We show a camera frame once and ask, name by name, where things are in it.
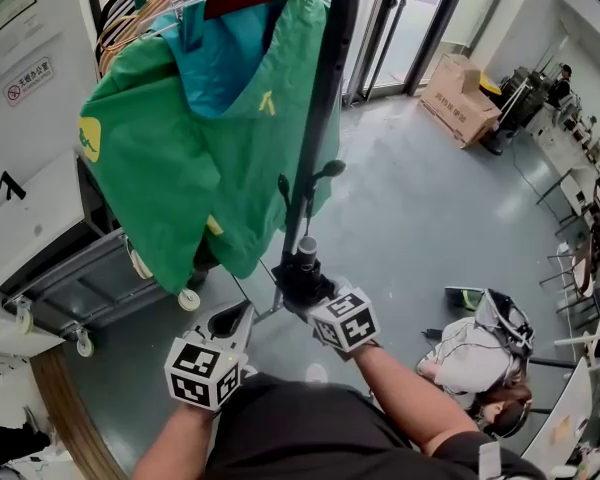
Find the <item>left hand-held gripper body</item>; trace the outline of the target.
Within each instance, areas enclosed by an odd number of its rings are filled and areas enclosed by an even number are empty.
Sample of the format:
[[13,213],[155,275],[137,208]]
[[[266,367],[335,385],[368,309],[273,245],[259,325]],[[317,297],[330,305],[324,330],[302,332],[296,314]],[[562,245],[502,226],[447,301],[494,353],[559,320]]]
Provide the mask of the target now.
[[255,311],[251,302],[225,303],[198,314],[174,339],[164,372],[172,398],[218,411],[241,385]]

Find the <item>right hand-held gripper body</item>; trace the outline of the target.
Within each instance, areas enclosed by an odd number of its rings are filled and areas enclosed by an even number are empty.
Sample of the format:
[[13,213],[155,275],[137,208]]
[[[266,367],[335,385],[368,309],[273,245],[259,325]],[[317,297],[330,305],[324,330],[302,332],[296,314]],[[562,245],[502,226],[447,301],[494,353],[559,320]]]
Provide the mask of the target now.
[[369,297],[346,278],[336,276],[334,295],[323,295],[313,305],[302,305],[284,297],[284,306],[315,332],[317,339],[342,353],[351,353],[380,333]]

